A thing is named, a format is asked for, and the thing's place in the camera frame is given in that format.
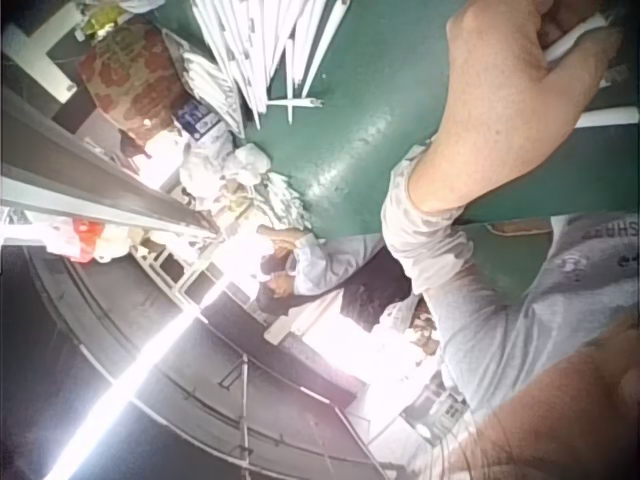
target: metal pole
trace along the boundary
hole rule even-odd
[[[249,357],[242,354],[242,414],[240,417],[240,436],[242,441],[242,455],[249,465],[249,428],[247,426],[247,390],[249,386]],[[249,470],[242,469],[242,479],[251,480]]]
[[[356,432],[355,428],[353,428],[353,425],[351,425],[351,422],[346,417],[346,415],[344,415],[344,413],[342,413],[342,410],[340,410],[338,407],[334,407],[334,410],[338,417],[340,417],[340,420],[342,420],[344,426],[347,427],[347,430],[349,430],[349,433],[351,433],[351,436],[353,436],[356,443],[360,446],[365,455],[369,457],[369,460],[371,461],[373,466],[376,468],[376,470],[378,470],[378,472],[380,472],[382,478],[384,478],[384,480],[389,480],[389,475],[387,475],[387,472],[385,472],[384,469],[380,466],[380,463],[378,462],[378,460],[376,460],[376,457],[373,456],[373,453],[371,453],[371,450],[369,450],[369,447],[367,447],[362,438],[360,438],[360,435],[358,435],[358,432]]]

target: workbench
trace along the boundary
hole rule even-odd
[[[438,129],[448,80],[445,24],[463,4],[355,0],[311,87],[324,107],[294,109],[293,125],[285,108],[271,107],[261,130],[248,125],[247,141],[291,177],[319,236],[380,230],[391,169]],[[151,18],[203,44],[189,0],[167,0]],[[633,33],[619,55],[630,78],[602,89],[589,109],[638,104]],[[280,68],[271,98],[284,96]],[[473,202],[460,221],[635,209],[638,174],[637,125],[577,130],[542,167]]]

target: plastic bag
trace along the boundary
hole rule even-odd
[[[262,181],[262,175],[271,168],[266,153],[253,143],[240,147],[230,155],[224,166],[224,175],[244,186],[252,187]]]
[[[233,139],[224,125],[209,132],[203,143],[190,142],[180,167],[180,183],[204,209],[219,195],[224,185],[224,167],[233,154]]]

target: fluorescent light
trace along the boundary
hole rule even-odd
[[[211,304],[228,283],[226,277],[220,279],[205,295],[200,309]],[[133,364],[93,406],[45,480],[67,480],[75,473],[133,398],[151,369],[193,323],[198,313],[195,308],[183,311],[142,348]]]

